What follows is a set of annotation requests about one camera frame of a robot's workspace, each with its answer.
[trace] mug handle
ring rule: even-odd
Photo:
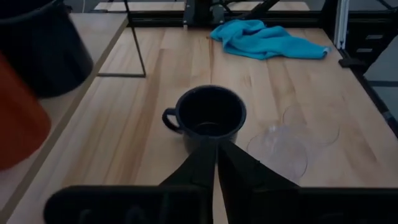
[[[177,127],[175,124],[173,124],[169,118],[167,117],[168,115],[175,116],[175,108],[167,108],[162,115],[162,121],[168,127],[170,130],[182,134],[182,130],[180,127]]]

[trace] black bucket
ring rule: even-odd
[[[83,83],[93,61],[63,1],[16,1],[34,2],[24,7],[6,2],[0,9],[0,51],[35,94],[58,96]]]

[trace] blue cloth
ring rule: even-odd
[[[329,47],[292,37],[283,27],[267,27],[259,20],[233,20],[218,26],[210,37],[222,41],[224,51],[256,59],[277,55],[290,58],[322,59]]]

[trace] orange object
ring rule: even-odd
[[[28,158],[47,138],[51,121],[0,52],[0,170]]]

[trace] mug rim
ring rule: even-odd
[[[202,90],[202,89],[206,89],[206,88],[216,88],[219,90],[223,90],[223,91],[227,91],[228,93],[230,93],[232,96],[235,96],[235,98],[238,100],[239,105],[241,106],[241,111],[242,111],[242,116],[241,116],[241,120],[239,121],[239,124],[230,132],[228,132],[227,134],[224,134],[222,136],[204,136],[204,135],[200,135],[197,134],[196,132],[192,131],[191,129],[187,128],[181,120],[181,116],[180,116],[180,108],[181,108],[181,104],[184,101],[184,99],[191,93],[198,91],[198,90]],[[192,88],[191,90],[188,90],[187,92],[185,92],[177,101],[177,104],[175,105],[175,118],[177,120],[178,125],[180,126],[181,130],[183,131],[183,133],[188,134],[189,136],[199,136],[199,137],[203,137],[203,138],[208,138],[208,139],[221,139],[221,138],[226,138],[232,134],[237,133],[242,127],[244,122],[246,121],[246,106],[243,103],[243,100],[238,96],[238,94],[236,94],[234,91],[227,89],[223,86],[219,86],[219,85],[201,85],[201,86],[197,86],[195,88]]]

